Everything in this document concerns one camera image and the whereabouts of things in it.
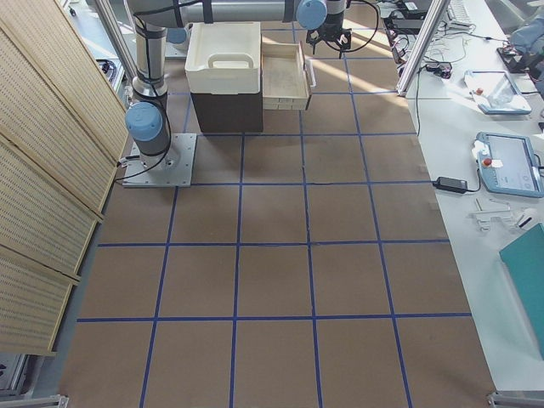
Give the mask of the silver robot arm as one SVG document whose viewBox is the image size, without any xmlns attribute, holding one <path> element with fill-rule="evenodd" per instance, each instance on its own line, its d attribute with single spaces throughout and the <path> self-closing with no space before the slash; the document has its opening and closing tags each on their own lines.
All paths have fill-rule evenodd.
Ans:
<svg viewBox="0 0 544 408">
<path fill-rule="evenodd" d="M 265 23 L 296 23 L 310 47 L 343 54 L 347 1 L 128 1 L 137 55 L 139 103 L 167 101 L 173 69 L 187 81 L 206 134 L 261 133 L 265 111 L 305 111 L 315 86 L 301 43 L 266 42 Z"/>
</svg>

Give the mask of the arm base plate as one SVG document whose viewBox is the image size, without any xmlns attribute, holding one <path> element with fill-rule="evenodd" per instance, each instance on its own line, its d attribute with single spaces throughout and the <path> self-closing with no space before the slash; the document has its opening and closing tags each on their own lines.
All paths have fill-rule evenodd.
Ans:
<svg viewBox="0 0 544 408">
<path fill-rule="evenodd" d="M 131 188 L 190 187 L 196 142 L 195 133 L 174 133 L 165 157 L 142 156 L 133 142 L 130 156 L 137 158 L 126 161 L 125 174 L 119 182 Z"/>
</svg>

